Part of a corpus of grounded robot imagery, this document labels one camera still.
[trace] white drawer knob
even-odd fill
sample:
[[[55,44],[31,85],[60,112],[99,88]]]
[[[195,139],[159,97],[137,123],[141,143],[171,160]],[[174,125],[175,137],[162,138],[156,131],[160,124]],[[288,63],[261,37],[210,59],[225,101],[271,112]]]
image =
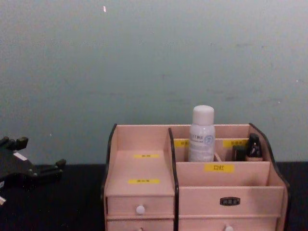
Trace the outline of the white drawer knob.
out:
[[[136,212],[138,215],[143,215],[145,213],[145,208],[143,205],[140,205],[136,208]]]
[[[225,228],[225,231],[234,231],[234,228],[232,226],[227,226]]]

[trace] black table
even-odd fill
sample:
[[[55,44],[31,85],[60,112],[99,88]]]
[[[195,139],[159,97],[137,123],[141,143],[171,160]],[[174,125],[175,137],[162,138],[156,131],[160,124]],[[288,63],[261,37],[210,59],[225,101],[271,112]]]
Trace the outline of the black table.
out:
[[[291,185],[288,231],[308,230],[308,162],[278,163]],[[8,189],[0,231],[102,231],[100,185],[104,165],[68,165],[59,183],[30,192]]]

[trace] wooden desk organizer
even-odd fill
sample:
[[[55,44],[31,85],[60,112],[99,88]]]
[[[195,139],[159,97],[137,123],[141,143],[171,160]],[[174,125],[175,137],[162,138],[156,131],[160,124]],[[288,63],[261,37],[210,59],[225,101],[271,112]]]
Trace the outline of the wooden desk organizer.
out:
[[[283,231],[289,184],[253,124],[215,125],[215,162],[187,162],[190,125],[114,125],[102,183],[106,231]],[[231,162],[260,136],[264,161]]]

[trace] wall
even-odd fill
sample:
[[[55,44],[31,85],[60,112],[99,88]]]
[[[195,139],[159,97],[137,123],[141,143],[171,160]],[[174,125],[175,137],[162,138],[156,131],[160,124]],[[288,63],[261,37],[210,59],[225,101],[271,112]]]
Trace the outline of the wall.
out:
[[[0,135],[34,163],[103,163],[119,124],[253,122],[308,160],[308,1],[2,0]]]

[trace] yellow label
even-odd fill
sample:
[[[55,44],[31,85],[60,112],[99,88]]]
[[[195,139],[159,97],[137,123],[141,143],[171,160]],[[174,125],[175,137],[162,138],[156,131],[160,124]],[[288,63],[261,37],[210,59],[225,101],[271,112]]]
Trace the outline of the yellow label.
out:
[[[238,145],[238,146],[246,146],[248,143],[248,139],[245,139],[245,140],[224,140],[223,141],[223,147],[224,148],[231,148],[235,145]]]
[[[134,158],[159,158],[159,154],[134,155]]]
[[[188,148],[189,146],[188,139],[174,139],[173,141],[176,148]]]
[[[129,184],[159,184],[159,179],[130,179]]]
[[[205,164],[206,172],[234,172],[234,165],[220,165],[220,164]]]

